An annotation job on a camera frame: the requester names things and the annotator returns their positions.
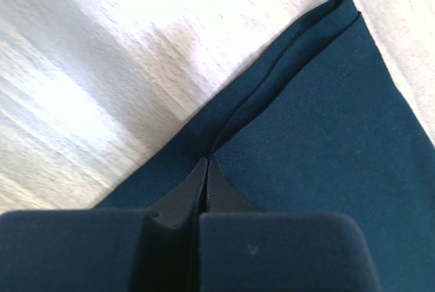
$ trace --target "dark teal fabric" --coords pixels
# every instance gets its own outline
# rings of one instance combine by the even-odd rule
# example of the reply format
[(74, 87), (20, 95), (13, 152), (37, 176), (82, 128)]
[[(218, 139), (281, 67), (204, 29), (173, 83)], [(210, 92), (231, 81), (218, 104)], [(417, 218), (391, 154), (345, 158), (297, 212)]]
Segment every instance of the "dark teal fabric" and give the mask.
[(149, 206), (203, 156), (263, 211), (353, 217), (385, 291), (435, 291), (435, 150), (352, 0), (297, 20), (98, 206)]

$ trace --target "garment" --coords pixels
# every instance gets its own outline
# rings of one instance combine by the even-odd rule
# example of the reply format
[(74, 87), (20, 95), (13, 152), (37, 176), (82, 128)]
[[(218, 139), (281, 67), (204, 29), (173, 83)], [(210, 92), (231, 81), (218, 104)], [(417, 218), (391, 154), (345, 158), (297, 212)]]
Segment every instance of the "garment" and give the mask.
[(435, 290), (435, 150), (352, 0), (288, 27), (98, 207), (147, 207), (203, 156), (262, 211), (353, 217), (385, 291)]

